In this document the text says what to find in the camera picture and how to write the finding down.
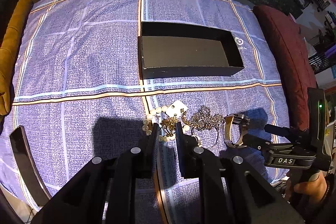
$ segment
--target black box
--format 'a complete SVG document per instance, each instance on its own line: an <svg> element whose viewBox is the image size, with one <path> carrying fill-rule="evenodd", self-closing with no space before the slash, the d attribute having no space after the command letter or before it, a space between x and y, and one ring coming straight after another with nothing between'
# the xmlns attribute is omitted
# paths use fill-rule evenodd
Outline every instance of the black box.
<svg viewBox="0 0 336 224"><path fill-rule="evenodd" d="M231 76L244 68L230 31L198 25L142 22L142 79Z"/></svg>

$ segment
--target red pillow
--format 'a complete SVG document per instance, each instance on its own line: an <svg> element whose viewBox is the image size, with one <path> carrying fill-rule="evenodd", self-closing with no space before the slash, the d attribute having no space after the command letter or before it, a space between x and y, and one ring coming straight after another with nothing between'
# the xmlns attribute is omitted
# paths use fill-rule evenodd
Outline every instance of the red pillow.
<svg viewBox="0 0 336 224"><path fill-rule="evenodd" d="M307 89L316 87L316 78L298 24L284 13L265 5L255 6L253 12L277 62L290 125L305 130L309 127Z"/></svg>

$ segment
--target yellow cushion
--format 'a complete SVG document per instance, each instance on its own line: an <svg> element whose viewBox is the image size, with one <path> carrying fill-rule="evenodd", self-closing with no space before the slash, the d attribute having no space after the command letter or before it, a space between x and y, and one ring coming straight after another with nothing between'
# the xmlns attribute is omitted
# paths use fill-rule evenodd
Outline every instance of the yellow cushion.
<svg viewBox="0 0 336 224"><path fill-rule="evenodd" d="M31 10L31 3L31 0L19 0L17 2L0 47L0 115L8 114L11 106L9 87L22 29L26 16Z"/></svg>

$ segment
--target blue plaid bed sheet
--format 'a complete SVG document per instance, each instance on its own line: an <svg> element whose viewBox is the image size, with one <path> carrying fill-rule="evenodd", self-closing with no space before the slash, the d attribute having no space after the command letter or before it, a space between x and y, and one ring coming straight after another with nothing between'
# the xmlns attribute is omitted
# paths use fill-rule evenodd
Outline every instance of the blue plaid bed sheet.
<svg viewBox="0 0 336 224"><path fill-rule="evenodd" d="M229 30L241 39L245 68L232 77L140 80L141 21ZM289 125L276 62L258 21L249 7L231 0L41 0L29 14L13 85L12 111L0 136L0 183L36 210L9 141L18 125L25 127L51 195L94 156L117 157L136 145L146 113L177 99L189 107L189 115L202 105L212 114L247 114L256 121L249 133L273 142L285 139L265 133L263 125ZM198 133L204 147L214 144L216 134ZM238 128L232 136L239 138ZM222 136L211 151L242 155L269 182L285 175L265 168L255 150L228 150ZM198 180L181 177L175 141L160 143L155 177L137 181L135 204L137 223L199 221Z"/></svg>

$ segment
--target floor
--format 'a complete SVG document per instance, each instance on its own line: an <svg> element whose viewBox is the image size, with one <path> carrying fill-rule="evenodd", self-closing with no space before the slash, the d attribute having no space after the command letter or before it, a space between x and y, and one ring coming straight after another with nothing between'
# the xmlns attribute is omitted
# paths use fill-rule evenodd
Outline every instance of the floor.
<svg viewBox="0 0 336 224"><path fill-rule="evenodd" d="M18 198L12 196L10 193L8 193L4 188L0 186L1 191L4 193L5 197L7 198L9 204L12 206L16 214L21 218L21 220L24 223L29 223L34 215L36 214L36 211L32 208L30 208L26 203L19 200Z"/></svg>

